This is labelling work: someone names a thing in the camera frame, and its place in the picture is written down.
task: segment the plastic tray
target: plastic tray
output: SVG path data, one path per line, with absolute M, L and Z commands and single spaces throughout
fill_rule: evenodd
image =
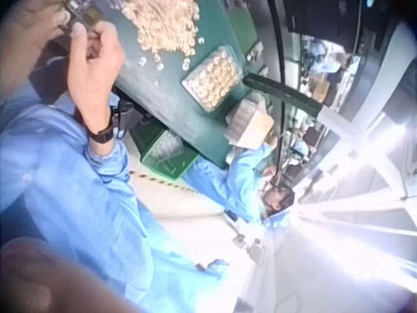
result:
M 215 110 L 240 83 L 242 69 L 231 46 L 220 46 L 182 81 L 184 88 L 207 112 Z

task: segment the blurry finger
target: blurry finger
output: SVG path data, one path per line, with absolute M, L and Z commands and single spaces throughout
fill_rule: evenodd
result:
M 64 34 L 64 32 L 63 32 L 62 29 L 56 28 L 52 32 L 49 33 L 48 40 L 55 39 L 55 38 L 57 38 L 57 37 L 59 37 L 59 36 L 61 36 L 63 34 Z
M 115 46 L 120 46 L 116 27 L 112 23 L 100 21 L 96 24 L 94 30 L 100 35 L 101 53 L 113 52 Z
M 86 65 L 87 55 L 87 30 L 81 23 L 75 23 L 71 32 L 71 49 L 70 49 L 70 70 L 72 67 L 79 68 Z
M 96 52 L 94 49 L 89 48 L 87 49 L 87 59 L 96 59 L 98 58 L 98 52 Z
M 100 39 L 100 35 L 95 31 L 90 31 L 88 33 L 88 39 Z
M 69 22 L 70 16 L 66 10 L 57 10 L 58 8 L 48 7 L 43 13 L 38 15 L 38 21 L 31 28 L 31 33 L 38 38 L 45 37 L 58 25 Z

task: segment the cardboard box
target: cardboard box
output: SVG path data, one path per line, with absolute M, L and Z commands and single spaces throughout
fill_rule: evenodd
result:
M 225 137 L 232 145 L 256 150 L 273 125 L 274 120 L 265 112 L 265 107 L 244 99 L 227 127 Z

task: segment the green table surface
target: green table surface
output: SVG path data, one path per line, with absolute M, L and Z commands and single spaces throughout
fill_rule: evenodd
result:
M 183 88 L 181 81 L 218 46 L 230 45 L 240 66 L 246 61 L 221 0 L 198 0 L 200 20 L 196 22 L 205 43 L 195 47 L 188 72 L 182 70 L 181 52 L 160 52 L 164 69 L 156 70 L 150 51 L 137 43 L 137 29 L 120 12 L 106 16 L 119 32 L 126 54 L 126 64 L 117 80 L 117 87 L 143 106 L 167 127 L 196 148 L 219 167 L 224 168 L 230 150 L 225 138 L 224 117 L 249 91 L 243 84 L 236 86 L 220 106 L 207 113 Z M 144 67 L 139 59 L 146 57 Z

